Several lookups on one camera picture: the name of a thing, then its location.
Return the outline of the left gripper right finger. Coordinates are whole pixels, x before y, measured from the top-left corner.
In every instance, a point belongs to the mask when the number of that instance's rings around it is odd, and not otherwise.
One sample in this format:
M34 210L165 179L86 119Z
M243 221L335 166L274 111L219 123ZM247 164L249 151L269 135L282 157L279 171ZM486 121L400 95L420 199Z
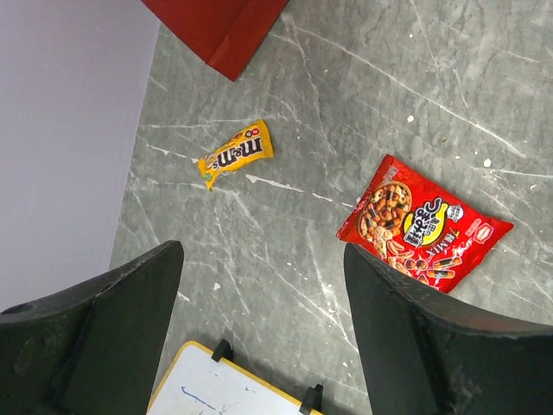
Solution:
M373 413L551 413L551 326L464 303L354 244L344 275Z

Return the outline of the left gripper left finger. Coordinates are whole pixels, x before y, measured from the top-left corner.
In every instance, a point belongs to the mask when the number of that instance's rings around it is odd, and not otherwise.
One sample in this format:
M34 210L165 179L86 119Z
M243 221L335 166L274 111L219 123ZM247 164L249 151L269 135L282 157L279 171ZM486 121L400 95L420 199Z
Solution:
M1 313L3 414L144 414L183 266L167 241Z

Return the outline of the small red snack packet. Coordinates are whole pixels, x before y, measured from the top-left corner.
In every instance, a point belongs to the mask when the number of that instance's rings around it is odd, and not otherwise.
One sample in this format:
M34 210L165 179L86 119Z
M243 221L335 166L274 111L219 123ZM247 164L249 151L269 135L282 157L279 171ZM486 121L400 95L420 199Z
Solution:
M336 236L449 293L512 228L387 155Z

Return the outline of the yellow M&M's bag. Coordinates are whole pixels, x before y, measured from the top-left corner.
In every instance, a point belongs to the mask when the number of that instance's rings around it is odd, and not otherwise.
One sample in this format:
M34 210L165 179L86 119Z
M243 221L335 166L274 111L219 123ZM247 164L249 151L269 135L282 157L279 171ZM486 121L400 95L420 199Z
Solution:
M197 162L200 175L209 191L222 177L242 169L246 165L274 156L268 125L256 120L231 137L217 150L203 156Z

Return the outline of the red paper bag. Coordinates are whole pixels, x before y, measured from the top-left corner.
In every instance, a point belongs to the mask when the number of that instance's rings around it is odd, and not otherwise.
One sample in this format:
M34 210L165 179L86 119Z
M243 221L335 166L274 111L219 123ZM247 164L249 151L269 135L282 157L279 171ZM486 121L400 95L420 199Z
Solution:
M144 0L143 4L209 67L235 81L287 0Z

